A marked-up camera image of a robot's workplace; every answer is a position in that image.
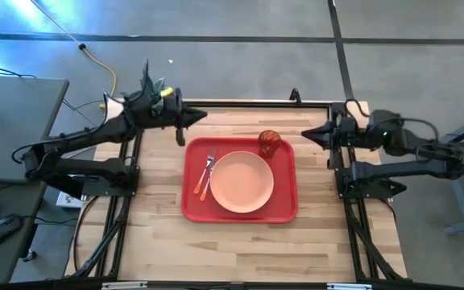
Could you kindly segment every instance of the silver fork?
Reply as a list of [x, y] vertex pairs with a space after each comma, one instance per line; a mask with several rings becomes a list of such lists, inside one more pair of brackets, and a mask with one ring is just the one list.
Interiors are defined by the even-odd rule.
[[211, 165], [211, 163], [214, 161], [214, 154], [215, 153], [216, 153], [216, 150], [213, 149], [207, 155], [207, 165], [205, 165], [205, 169], [203, 170], [203, 173], [201, 174], [200, 180], [198, 181], [198, 184], [197, 184], [196, 188], [194, 188], [194, 190], [193, 190], [194, 194], [200, 193], [201, 182], [203, 182], [203, 177], [205, 176], [205, 173], [207, 172], [207, 169], [209, 169], [209, 165]]
[[207, 180], [207, 183], [205, 184], [205, 187], [203, 188], [203, 192], [200, 195], [200, 201], [204, 201], [205, 197], [207, 196], [207, 188], [209, 187], [210, 176], [213, 174], [214, 165], [216, 165], [216, 161], [213, 160], [213, 162], [211, 162], [209, 166], [209, 179]]

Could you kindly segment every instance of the plate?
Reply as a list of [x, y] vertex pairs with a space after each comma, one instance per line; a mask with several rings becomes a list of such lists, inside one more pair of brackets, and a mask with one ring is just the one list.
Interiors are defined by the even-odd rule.
[[225, 209], [249, 213], [261, 208], [273, 192], [273, 172], [258, 155], [236, 151], [223, 156], [214, 165], [210, 189]]

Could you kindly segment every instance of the red tray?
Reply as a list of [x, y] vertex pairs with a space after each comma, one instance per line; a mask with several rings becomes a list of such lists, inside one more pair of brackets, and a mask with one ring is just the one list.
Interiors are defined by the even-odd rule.
[[[257, 138], [198, 138], [194, 139], [185, 152], [184, 188], [182, 189], [182, 213], [193, 222], [290, 222], [298, 210], [296, 195], [295, 156], [291, 145], [283, 141], [271, 160], [270, 165], [275, 186], [273, 194], [263, 207], [251, 213], [233, 213], [223, 208], [214, 199], [209, 186], [207, 198], [193, 194], [201, 173], [206, 165], [206, 157], [216, 149], [216, 160], [234, 151], [259, 153]], [[209, 178], [206, 173], [202, 188]]]

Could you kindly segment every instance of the gray floor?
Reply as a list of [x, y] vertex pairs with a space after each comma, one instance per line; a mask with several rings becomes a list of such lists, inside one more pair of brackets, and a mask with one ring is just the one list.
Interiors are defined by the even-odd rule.
[[[326, 0], [86, 0], [40, 1], [72, 33], [94, 35], [332, 37]], [[385, 39], [464, 39], [461, 0], [336, 0], [342, 36]], [[0, 33], [60, 33], [32, 4], [0, 0]], [[132, 92], [146, 58], [155, 77], [182, 88], [185, 97], [285, 99], [297, 87], [307, 100], [345, 98], [334, 43], [86, 42], [114, 68], [117, 92]], [[464, 123], [464, 45], [345, 44], [357, 99], [372, 109], [425, 118], [442, 134]], [[111, 77], [68, 41], [0, 39], [0, 67], [71, 82], [74, 106], [102, 97]], [[100, 122], [97, 104], [81, 112]], [[91, 126], [63, 106], [53, 134]], [[427, 128], [414, 126], [421, 134]], [[383, 155], [383, 162], [396, 158]], [[464, 234], [443, 229], [462, 220], [448, 182], [402, 179], [408, 191], [395, 199], [408, 275], [429, 283], [464, 286]], [[49, 200], [55, 193], [49, 193]], [[41, 214], [65, 219], [76, 213]], [[39, 259], [20, 263], [14, 281], [59, 277], [71, 226], [40, 226], [33, 247]], [[49, 235], [58, 234], [54, 245]]]

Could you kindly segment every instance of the orange cup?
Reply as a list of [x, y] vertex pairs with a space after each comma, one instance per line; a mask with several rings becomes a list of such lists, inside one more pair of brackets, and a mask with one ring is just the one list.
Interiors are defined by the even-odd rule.
[[279, 133], [273, 130], [265, 130], [259, 134], [259, 156], [270, 159], [279, 149], [282, 139]]

